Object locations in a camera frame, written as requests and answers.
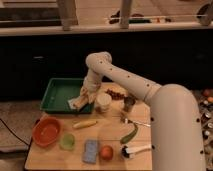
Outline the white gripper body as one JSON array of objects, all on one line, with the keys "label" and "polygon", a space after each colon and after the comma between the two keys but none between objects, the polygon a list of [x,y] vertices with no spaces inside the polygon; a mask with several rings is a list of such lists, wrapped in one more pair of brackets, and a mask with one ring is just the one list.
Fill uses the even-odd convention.
[{"label": "white gripper body", "polygon": [[81,88],[82,93],[95,93],[99,90],[101,84],[95,82],[94,80],[89,79],[88,77],[84,78],[83,86]]}]

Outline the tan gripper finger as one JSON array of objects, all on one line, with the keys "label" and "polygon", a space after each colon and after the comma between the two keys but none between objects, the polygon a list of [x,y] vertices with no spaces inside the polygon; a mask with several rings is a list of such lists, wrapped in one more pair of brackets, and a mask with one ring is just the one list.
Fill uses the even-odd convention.
[{"label": "tan gripper finger", "polygon": [[93,103],[97,97],[97,93],[89,93],[88,94],[88,102],[89,104]]},{"label": "tan gripper finger", "polygon": [[81,110],[87,103],[88,103],[88,97],[86,95],[81,95],[74,100],[73,106],[77,110]]}]

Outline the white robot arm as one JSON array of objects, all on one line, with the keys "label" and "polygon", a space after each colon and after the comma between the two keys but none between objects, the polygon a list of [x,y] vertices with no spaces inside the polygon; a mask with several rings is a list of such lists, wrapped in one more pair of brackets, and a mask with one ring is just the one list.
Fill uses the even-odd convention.
[{"label": "white robot arm", "polygon": [[190,90],[116,67],[108,52],[91,53],[85,62],[85,94],[97,92],[107,77],[150,107],[152,171],[206,171],[200,112]]}]

